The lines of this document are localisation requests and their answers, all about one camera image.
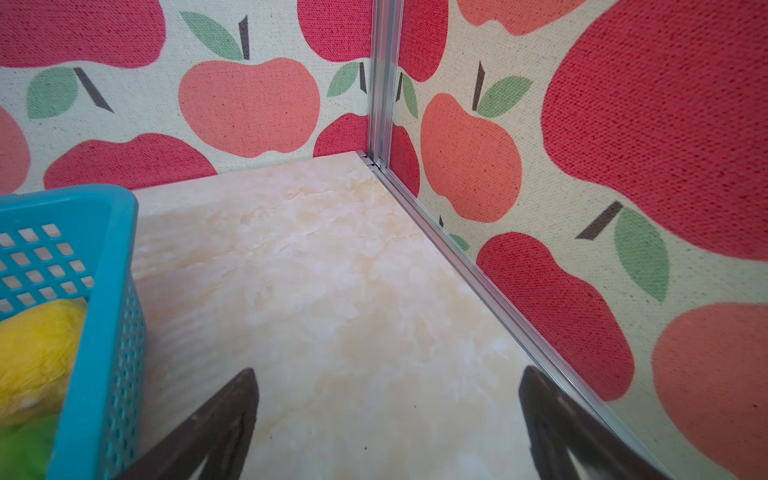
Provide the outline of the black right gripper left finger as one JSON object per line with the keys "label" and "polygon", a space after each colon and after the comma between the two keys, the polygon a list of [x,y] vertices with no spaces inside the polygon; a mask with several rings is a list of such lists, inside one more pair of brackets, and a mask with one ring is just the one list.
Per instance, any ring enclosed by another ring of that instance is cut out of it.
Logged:
{"label": "black right gripper left finger", "polygon": [[245,368],[119,475],[121,479],[238,479],[256,425],[259,387]]}

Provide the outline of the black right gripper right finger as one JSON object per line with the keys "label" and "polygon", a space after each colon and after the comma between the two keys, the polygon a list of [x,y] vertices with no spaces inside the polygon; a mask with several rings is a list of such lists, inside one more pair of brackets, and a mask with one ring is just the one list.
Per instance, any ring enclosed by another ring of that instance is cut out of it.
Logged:
{"label": "black right gripper right finger", "polygon": [[545,373],[525,368],[519,398],[542,479],[664,479]]}

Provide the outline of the green toy fruit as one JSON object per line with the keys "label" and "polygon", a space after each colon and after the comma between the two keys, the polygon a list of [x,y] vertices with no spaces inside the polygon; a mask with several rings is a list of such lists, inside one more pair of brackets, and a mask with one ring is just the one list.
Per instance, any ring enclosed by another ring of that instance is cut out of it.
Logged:
{"label": "green toy fruit", "polygon": [[1,478],[44,479],[48,471],[59,415],[1,428]]}

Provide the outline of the yellow toy peach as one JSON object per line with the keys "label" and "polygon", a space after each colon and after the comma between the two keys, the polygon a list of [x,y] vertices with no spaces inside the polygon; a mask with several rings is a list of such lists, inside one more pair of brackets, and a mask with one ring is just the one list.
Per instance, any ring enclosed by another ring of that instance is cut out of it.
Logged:
{"label": "yellow toy peach", "polygon": [[1,322],[1,425],[61,411],[85,323],[82,299],[52,300]]}

